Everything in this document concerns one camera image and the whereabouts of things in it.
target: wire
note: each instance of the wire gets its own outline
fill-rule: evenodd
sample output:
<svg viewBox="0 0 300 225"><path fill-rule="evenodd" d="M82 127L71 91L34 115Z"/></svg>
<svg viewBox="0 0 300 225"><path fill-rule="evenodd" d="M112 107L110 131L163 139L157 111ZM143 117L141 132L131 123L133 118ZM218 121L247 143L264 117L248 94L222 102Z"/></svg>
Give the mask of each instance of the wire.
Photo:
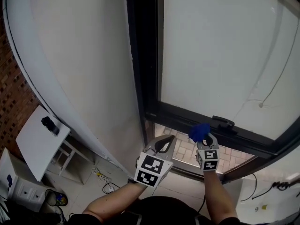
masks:
<svg viewBox="0 0 300 225"><path fill-rule="evenodd" d="M262 196L262 195L265 195L265 194L266 194L267 192L269 192L272 188L273 188L273 185L269 188L268 191L264 192L263 194L260 194L260 195L258 195L258 196L253 197L252 200L255 199L255 198L257 198L257 197L260 197L260 196Z"/></svg>
<svg viewBox="0 0 300 225"><path fill-rule="evenodd" d="M293 47L294 47L294 44L295 44L295 40L296 40L296 35L297 35L297 32L298 32L298 28L299 28L299 19L298 19L298 23L297 23L297 29L296 29L296 32L295 32L294 40L293 40L293 42L292 42L292 47L291 47L290 53L289 53L289 55L288 55L288 57L287 57L287 60L286 60L286 62L285 62L285 65L284 65L284 67L283 67L283 69L282 69L282 71L281 71L281 74L279 75L277 81L275 82L275 85L273 86L272 90L271 90L270 93L267 95L267 97L262 101L262 103L259 104L260 107L263 107L263 103L264 103L264 102L267 100L267 98L271 95L271 93L273 92L274 88L276 87L276 84L278 83L279 79L281 78L281 75L283 74L283 72L284 72L284 70L285 70L285 67L286 67L286 65L287 65L287 63L288 63L288 61L289 61L289 59L290 59L290 56L291 56L291 53L292 53L292 50L293 50Z"/></svg>
<svg viewBox="0 0 300 225"><path fill-rule="evenodd" d="M250 199L250 198L253 196L253 194L255 193L256 189L257 189L257 177L255 176L254 173L253 173L252 175L255 177L255 188L254 188L254 191L253 191L253 193L251 194L251 196L250 196L249 198L246 198L246 199L244 199L244 200L241 200L241 202Z"/></svg>
<svg viewBox="0 0 300 225"><path fill-rule="evenodd" d="M278 187L278 190L279 191L285 191L285 190L287 190L287 187L285 187L284 189L281 189L281 188Z"/></svg>
<svg viewBox="0 0 300 225"><path fill-rule="evenodd" d="M106 177L105 175L103 175L100 170L96 167L94 167L92 169L93 174L97 175L99 177L99 180L105 183L109 183L111 181L111 179L109 177Z"/></svg>
<svg viewBox="0 0 300 225"><path fill-rule="evenodd" d="M203 198L203 203L202 203L200 209L198 210L198 213L201 211L201 209L203 208L204 204L205 204L205 194L204 194L204 198Z"/></svg>
<svg viewBox="0 0 300 225"><path fill-rule="evenodd" d="M5 200L7 201L7 198L5 198L5 197L3 197L3 196L1 196L1 195L0 195L0 197L2 197L3 199L5 199Z"/></svg>
<svg viewBox="0 0 300 225"><path fill-rule="evenodd" d="M114 186L120 188L118 185L115 185L113 182L108 182L108 183L106 183L106 184L103 186L103 188L102 188L102 192L103 192L103 193L105 193L105 194L112 193L112 192L107 193L107 192L104 191L104 188L105 188L107 185L110 186L110 184L113 184Z"/></svg>

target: forearm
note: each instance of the forearm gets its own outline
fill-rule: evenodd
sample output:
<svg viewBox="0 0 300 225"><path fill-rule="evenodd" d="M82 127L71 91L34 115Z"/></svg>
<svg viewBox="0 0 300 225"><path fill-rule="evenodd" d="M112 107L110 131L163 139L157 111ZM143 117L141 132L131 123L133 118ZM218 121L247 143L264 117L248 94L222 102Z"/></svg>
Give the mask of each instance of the forearm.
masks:
<svg viewBox="0 0 300 225"><path fill-rule="evenodd" d="M103 222L124 211L146 188L140 183L128 183L115 192L94 200L83 213L94 215Z"/></svg>
<svg viewBox="0 0 300 225"><path fill-rule="evenodd" d="M231 197L215 171L204 172L204 184L206 204L212 221L219 224L225 218L237 218Z"/></svg>

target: white table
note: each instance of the white table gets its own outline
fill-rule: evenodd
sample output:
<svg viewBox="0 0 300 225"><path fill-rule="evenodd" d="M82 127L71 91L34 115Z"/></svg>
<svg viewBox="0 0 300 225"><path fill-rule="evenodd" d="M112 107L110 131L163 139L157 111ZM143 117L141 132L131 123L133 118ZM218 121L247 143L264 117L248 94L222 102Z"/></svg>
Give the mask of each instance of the white table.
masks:
<svg viewBox="0 0 300 225"><path fill-rule="evenodd" d="M42 124L41 120L44 117L49 117L60 129L57 136L53 135ZM52 173L47 169L50 163L56 164L60 167L60 173L58 175L61 176L75 153L94 164L91 152L73 137L69 136L69 134L70 129L58 121L55 117L51 116L41 106L38 106L26 121L16 138L16 142L28 167L38 181L41 181L45 173ZM65 151L62 149L62 144L68 146L71 151ZM56 156L54 160L53 158L57 152L60 152L60 155ZM56 162L62 154L66 155L67 159L63 162L63 164L59 165Z"/></svg>

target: black cable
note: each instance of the black cable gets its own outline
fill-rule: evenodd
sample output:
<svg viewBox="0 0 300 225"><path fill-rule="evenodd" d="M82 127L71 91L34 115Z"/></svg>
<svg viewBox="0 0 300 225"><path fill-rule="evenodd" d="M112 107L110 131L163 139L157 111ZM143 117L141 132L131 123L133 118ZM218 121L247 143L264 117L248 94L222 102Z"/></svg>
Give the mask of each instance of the black cable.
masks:
<svg viewBox="0 0 300 225"><path fill-rule="evenodd" d="M7 201L7 198L5 198L5 197L2 197L1 195L0 195L0 197L1 197L1 198L3 198L3 199L5 199L5 200Z"/></svg>
<svg viewBox="0 0 300 225"><path fill-rule="evenodd" d="M262 195L265 195L265 194L266 194L267 192L269 192L272 188L273 188L273 185L269 188L268 191L266 191L266 192L264 192L263 194L260 194L260 195L258 195L258 196L256 196L256 197L253 197L252 200L255 199L255 198L257 198L257 197L260 197L260 196L262 196Z"/></svg>
<svg viewBox="0 0 300 225"><path fill-rule="evenodd" d="M281 188L278 187L278 190L279 191L285 191L285 190L287 190L287 187L285 187L284 189L281 189Z"/></svg>
<svg viewBox="0 0 300 225"><path fill-rule="evenodd" d="M204 198L203 198L203 203L202 203L200 209L198 210L198 213L201 211L201 209L202 209L202 207L204 206L204 204L205 204L205 194L204 194Z"/></svg>
<svg viewBox="0 0 300 225"><path fill-rule="evenodd" d="M289 61L289 59L290 59L290 56L291 56L291 53L292 53L292 50L293 50L293 47L294 47L294 44L295 44L295 41L296 41L296 35L297 35L297 32L298 32L298 28L299 28L299 19L298 19L298 22L297 22L297 29L296 29L296 32L295 32L294 40L293 40L293 42L292 42L292 47L291 47L290 53L289 53L289 55L288 55L288 57L287 57L287 60L286 60L286 62L285 62L285 65L284 65L284 67L283 67L283 69L282 69L282 71L281 71L281 73L280 73L280 75L279 75L277 81L275 82L273 88L271 89L270 93L269 93L269 94L267 95L267 97L262 101L262 103L260 103L260 105L262 105L261 107L263 107L263 103L267 100L267 98L271 95L271 93L272 93L273 90L275 89L275 87L276 87L276 85L277 85L279 79L281 78L281 75L283 74L283 72L284 72L284 70L285 70L285 67L286 67L286 65L287 65L287 63L288 63L288 61Z"/></svg>
<svg viewBox="0 0 300 225"><path fill-rule="evenodd" d="M244 200L241 200L241 202L250 199L250 198L253 196L253 194L255 193L256 189L257 189L257 177L255 176L254 173L253 173L252 175L255 177L255 188L254 188L254 191L253 191L253 193L251 194L251 196L250 196L249 198L246 198L246 199L244 199Z"/></svg>
<svg viewBox="0 0 300 225"><path fill-rule="evenodd" d="M102 192L103 192L103 193L105 193L105 194L112 193L112 192L107 193L107 192L104 191L104 188L105 188L107 185L109 185L109 184L113 184L114 186L120 188L118 185L115 185L113 182L108 182L108 183L106 183L106 184L103 186L103 188L102 188Z"/></svg>

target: brick wall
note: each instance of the brick wall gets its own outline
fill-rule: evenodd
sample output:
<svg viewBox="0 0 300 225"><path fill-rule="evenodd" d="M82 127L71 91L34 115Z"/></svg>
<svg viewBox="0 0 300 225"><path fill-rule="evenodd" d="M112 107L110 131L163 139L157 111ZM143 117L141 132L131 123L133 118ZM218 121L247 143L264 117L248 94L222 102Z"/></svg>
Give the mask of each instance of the brick wall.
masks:
<svg viewBox="0 0 300 225"><path fill-rule="evenodd" d="M0 18L0 156L6 147L22 158L15 141L27 119L40 104L29 87L11 51L5 32L3 14Z"/></svg>

